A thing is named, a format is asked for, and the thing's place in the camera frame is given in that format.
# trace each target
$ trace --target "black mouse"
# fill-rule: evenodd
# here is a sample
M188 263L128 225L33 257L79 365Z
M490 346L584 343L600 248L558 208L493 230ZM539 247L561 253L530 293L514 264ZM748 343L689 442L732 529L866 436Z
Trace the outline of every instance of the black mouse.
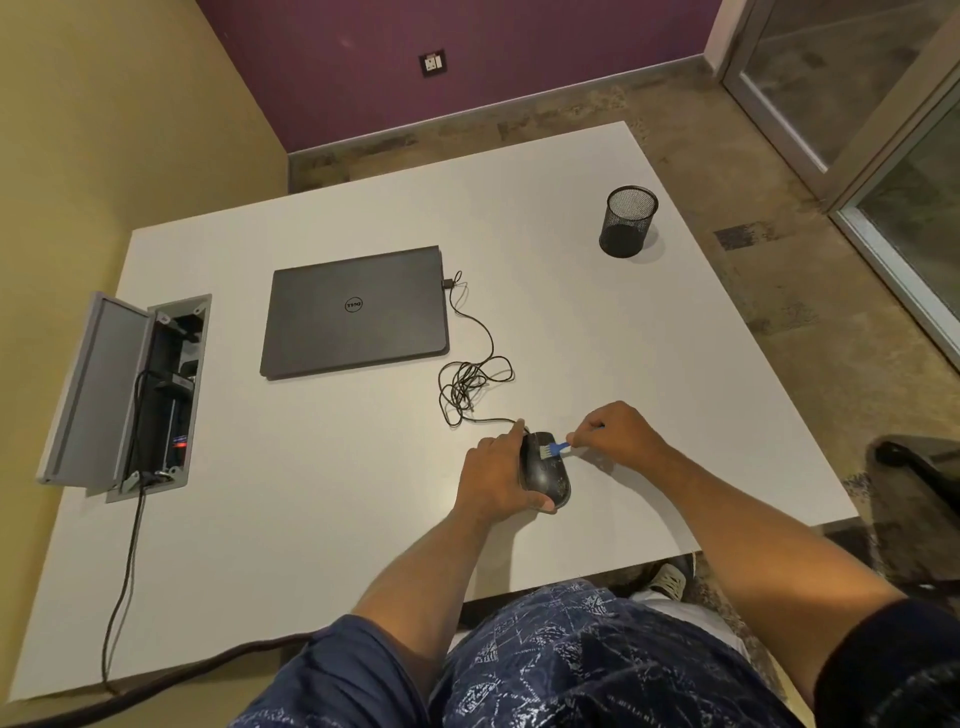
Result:
M570 478L564 460L540 457L540 447L555 443L550 432L530 432L520 446L520 483L528 491L537 491L553 500L558 508L570 500Z

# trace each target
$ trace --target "laptop lid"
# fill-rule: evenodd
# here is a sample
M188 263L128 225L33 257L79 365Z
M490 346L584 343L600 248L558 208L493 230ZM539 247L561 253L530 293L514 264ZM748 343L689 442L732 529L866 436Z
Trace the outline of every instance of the laptop lid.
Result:
M440 248L274 271L260 374L267 379L449 351Z

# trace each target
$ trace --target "cleaning brush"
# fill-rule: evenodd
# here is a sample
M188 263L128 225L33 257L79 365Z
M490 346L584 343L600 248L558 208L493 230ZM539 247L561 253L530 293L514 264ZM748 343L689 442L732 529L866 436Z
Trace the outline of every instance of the cleaning brush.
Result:
M603 426L600 425L596 429L603 429ZM540 446L540 460L546 460L549 457L557 457L561 452L569 447L569 443L550 443L549 445L542 445Z

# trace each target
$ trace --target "sneaker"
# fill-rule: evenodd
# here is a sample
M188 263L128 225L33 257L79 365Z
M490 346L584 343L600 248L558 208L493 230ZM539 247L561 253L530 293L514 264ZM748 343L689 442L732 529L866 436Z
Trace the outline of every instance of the sneaker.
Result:
M674 601L683 601L693 586L696 575L696 561L692 553L677 556L664 561L647 589L662 594Z

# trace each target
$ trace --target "switch plate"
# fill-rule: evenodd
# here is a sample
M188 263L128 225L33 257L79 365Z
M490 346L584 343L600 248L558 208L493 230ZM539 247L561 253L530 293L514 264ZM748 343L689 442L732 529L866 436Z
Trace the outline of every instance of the switch plate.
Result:
M446 52L443 48L420 56L420 73L423 74L423 78L446 73Z

